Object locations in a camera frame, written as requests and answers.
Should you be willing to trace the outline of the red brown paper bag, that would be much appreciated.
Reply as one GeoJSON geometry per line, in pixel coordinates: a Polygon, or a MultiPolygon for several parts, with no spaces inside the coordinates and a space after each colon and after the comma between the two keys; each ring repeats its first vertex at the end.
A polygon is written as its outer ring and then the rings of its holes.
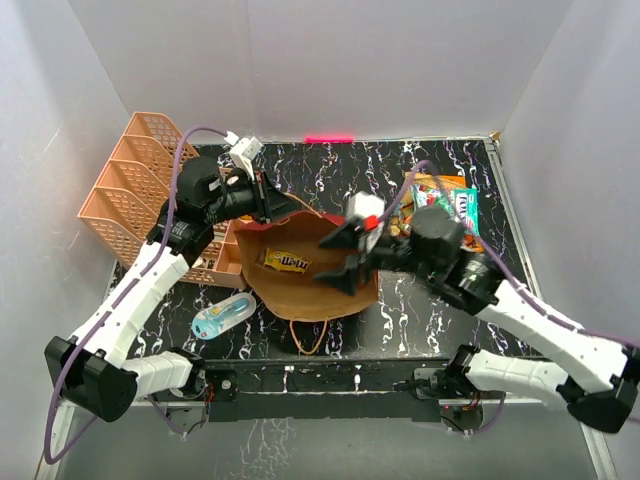
{"type": "Polygon", "coordinates": [[[298,351],[312,355],[320,347],[329,322],[358,314],[377,303],[379,286],[378,277],[374,276],[355,296],[349,296],[313,279],[317,273],[344,264],[345,250],[319,247],[320,240],[340,226],[344,218],[320,213],[299,200],[304,211],[274,223],[248,223],[238,228],[235,236],[246,283],[270,312],[289,323],[298,351]],[[300,255],[311,265],[304,274],[265,267],[267,248],[300,255]]]}

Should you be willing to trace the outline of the yellow candy pack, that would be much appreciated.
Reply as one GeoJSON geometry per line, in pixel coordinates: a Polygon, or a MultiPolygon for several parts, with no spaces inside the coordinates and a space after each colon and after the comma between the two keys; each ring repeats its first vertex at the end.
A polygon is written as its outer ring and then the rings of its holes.
{"type": "Polygon", "coordinates": [[[311,265],[311,261],[287,251],[267,248],[265,250],[263,265],[280,272],[304,274],[311,265]]]}

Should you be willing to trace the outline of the green white candy box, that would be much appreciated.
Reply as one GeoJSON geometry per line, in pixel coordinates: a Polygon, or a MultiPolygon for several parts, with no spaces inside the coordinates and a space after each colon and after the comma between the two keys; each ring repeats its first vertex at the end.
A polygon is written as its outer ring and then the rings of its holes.
{"type": "Polygon", "coordinates": [[[428,205],[439,205],[454,219],[457,219],[455,213],[458,213],[472,234],[479,233],[478,195],[475,188],[449,188],[447,190],[448,200],[438,188],[425,185],[412,185],[410,193],[415,209],[428,205]]]}

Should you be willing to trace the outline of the gold teal kettle chips bag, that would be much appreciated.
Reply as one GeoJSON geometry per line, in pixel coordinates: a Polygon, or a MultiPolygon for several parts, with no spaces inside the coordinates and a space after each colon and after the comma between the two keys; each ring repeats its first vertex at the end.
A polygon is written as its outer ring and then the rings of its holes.
{"type": "Polygon", "coordinates": [[[398,194],[398,204],[388,221],[388,231],[394,236],[408,236],[410,220],[414,213],[415,204],[412,196],[410,173],[405,174],[403,184],[398,194]]]}

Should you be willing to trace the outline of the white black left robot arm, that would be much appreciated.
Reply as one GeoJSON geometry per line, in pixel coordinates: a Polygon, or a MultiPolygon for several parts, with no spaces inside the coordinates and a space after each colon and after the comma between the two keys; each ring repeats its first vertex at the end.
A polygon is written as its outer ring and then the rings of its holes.
{"type": "Polygon", "coordinates": [[[250,164],[225,178],[214,158],[176,159],[169,198],[129,271],[91,319],[69,338],[55,336],[47,344],[50,406],[64,398],[113,422],[140,397],[170,389],[186,399],[200,396],[207,376],[199,357],[177,349],[136,362],[127,357],[133,341],[213,241],[215,225],[245,215],[271,225],[302,208],[250,164]]]}

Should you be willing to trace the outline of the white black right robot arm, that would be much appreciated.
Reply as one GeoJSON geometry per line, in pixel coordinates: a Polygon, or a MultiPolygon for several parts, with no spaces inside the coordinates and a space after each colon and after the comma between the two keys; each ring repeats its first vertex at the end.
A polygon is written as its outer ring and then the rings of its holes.
{"type": "Polygon", "coordinates": [[[375,216],[352,216],[325,236],[323,249],[346,249],[343,267],[316,280],[355,295],[378,270],[410,273],[450,306],[499,326],[537,352],[507,358],[461,346],[431,379],[436,391],[466,397],[500,391],[560,406],[579,422],[614,434],[630,421],[639,394],[639,349],[587,330],[535,297],[490,249],[464,248],[464,227],[438,205],[413,215],[410,234],[380,231],[375,216]]]}

